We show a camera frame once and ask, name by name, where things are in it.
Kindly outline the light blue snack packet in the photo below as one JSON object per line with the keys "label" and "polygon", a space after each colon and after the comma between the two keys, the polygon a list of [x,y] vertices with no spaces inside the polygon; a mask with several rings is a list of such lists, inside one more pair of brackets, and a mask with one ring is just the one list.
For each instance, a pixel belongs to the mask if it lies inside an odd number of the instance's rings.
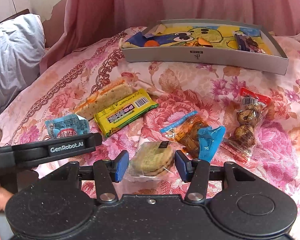
{"label": "light blue snack packet", "polygon": [[52,139],[90,133],[88,120],[76,114],[69,114],[53,120],[47,120],[45,126]]}

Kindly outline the round biscuits clear packet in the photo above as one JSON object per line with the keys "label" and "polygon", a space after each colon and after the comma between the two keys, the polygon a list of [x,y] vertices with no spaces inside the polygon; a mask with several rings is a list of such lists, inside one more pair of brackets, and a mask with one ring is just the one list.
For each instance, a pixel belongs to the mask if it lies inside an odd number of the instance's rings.
{"label": "round biscuits clear packet", "polygon": [[170,141],[144,142],[129,161],[124,178],[128,181],[174,180],[175,145]]}

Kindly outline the dark purple candy packet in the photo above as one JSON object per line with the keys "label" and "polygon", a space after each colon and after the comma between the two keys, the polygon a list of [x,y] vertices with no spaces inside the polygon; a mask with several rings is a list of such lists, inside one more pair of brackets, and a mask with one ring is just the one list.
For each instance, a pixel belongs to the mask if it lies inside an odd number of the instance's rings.
{"label": "dark purple candy packet", "polygon": [[254,41],[250,36],[245,34],[234,32],[234,38],[237,42],[238,50],[240,51],[249,51],[253,53],[262,53],[266,52],[259,47],[258,43]]}

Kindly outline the yellow green snack bar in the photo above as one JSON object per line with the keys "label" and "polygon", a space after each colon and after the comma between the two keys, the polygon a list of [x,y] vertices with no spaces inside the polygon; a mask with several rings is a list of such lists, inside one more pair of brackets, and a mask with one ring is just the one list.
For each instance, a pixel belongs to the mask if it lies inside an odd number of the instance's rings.
{"label": "yellow green snack bar", "polygon": [[94,119],[105,138],[121,130],[145,113],[159,106],[144,89],[96,113]]}

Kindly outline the grey white pillow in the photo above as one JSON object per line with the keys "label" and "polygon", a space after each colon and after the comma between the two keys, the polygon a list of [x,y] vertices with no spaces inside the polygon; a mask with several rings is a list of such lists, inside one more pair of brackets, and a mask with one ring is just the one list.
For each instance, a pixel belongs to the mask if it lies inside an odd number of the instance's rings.
{"label": "grey white pillow", "polygon": [[0,24],[0,114],[40,76],[44,49],[40,16],[25,14]]}

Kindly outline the yellow cartoon drawing sheet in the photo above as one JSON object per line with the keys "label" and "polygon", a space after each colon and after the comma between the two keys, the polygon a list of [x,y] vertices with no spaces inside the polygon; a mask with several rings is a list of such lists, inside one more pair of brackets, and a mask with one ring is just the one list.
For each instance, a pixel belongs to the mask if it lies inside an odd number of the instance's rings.
{"label": "yellow cartoon drawing sheet", "polygon": [[153,28],[140,31],[122,42],[121,47],[205,47],[238,50],[234,32],[250,36],[260,48],[270,55],[271,51],[262,39],[261,31],[256,28],[238,25],[204,25],[158,24]]}

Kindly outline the orange sandwich cracker pack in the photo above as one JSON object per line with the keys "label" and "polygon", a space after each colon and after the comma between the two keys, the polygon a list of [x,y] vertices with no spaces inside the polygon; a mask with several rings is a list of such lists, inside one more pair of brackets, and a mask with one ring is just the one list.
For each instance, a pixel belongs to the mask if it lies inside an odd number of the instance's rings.
{"label": "orange sandwich cracker pack", "polygon": [[72,112],[87,120],[91,120],[98,112],[131,94],[133,94],[132,86],[125,79],[119,78],[102,89],[93,92],[85,100],[81,101]]}

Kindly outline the floral pink bedspread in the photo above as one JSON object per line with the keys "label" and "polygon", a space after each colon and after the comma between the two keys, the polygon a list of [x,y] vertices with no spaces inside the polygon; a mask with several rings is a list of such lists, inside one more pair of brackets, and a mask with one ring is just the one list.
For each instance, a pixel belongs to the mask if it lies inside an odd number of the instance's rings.
{"label": "floral pink bedspread", "polygon": [[276,38],[289,58],[285,75],[232,66],[182,62],[128,63],[120,42],[126,29],[56,62],[0,114],[2,145],[47,139],[46,120],[67,115],[90,93],[118,78],[144,89],[158,107],[112,135],[96,151],[76,158],[81,165],[130,155],[144,140],[162,139],[160,129],[197,111],[210,126],[234,127],[239,90],[271,98],[251,160],[244,166],[290,195],[298,217],[291,230],[300,239],[300,34]]}

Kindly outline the blue brown snack pouch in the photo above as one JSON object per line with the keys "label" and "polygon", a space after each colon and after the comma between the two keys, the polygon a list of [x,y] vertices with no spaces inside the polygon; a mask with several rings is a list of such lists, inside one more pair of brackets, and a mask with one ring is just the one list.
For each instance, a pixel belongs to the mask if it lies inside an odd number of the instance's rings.
{"label": "blue brown snack pouch", "polygon": [[184,151],[193,159],[212,161],[217,152],[226,128],[212,128],[197,111],[184,115],[179,120],[162,128],[160,133],[171,141],[182,144]]}

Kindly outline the quail eggs clear packet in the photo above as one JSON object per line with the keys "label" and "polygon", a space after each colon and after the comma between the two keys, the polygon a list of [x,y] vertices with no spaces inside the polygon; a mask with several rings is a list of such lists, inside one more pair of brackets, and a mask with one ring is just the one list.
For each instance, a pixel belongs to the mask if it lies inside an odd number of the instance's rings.
{"label": "quail eggs clear packet", "polygon": [[271,98],[242,87],[240,109],[235,112],[235,127],[223,139],[222,147],[244,162],[250,160],[258,130],[268,113]]}

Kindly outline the grey shallow cardboard box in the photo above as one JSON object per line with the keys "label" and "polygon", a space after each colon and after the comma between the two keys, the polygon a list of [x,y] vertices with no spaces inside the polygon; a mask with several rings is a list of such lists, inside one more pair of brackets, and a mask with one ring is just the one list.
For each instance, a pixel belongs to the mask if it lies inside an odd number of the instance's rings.
{"label": "grey shallow cardboard box", "polygon": [[229,65],[253,70],[260,70],[274,74],[284,75],[288,67],[288,57],[279,46],[276,40],[260,25],[231,22],[225,20],[208,19],[181,19],[162,20],[147,28],[153,28],[158,24],[184,24],[191,26],[204,25],[238,25],[242,27],[256,28],[261,31],[261,36],[265,44],[269,47],[271,54],[253,53],[234,49],[205,48],[205,47],[143,47],[120,48],[128,62],[148,62],[148,61],[175,61]]}

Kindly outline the pink curtain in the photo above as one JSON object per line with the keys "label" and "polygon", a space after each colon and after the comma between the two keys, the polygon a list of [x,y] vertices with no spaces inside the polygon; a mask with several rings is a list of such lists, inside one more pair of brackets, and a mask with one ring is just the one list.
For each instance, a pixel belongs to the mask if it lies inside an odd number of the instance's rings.
{"label": "pink curtain", "polygon": [[74,50],[158,20],[207,18],[262,25],[277,35],[300,33],[300,0],[67,0],[64,33],[40,71]]}

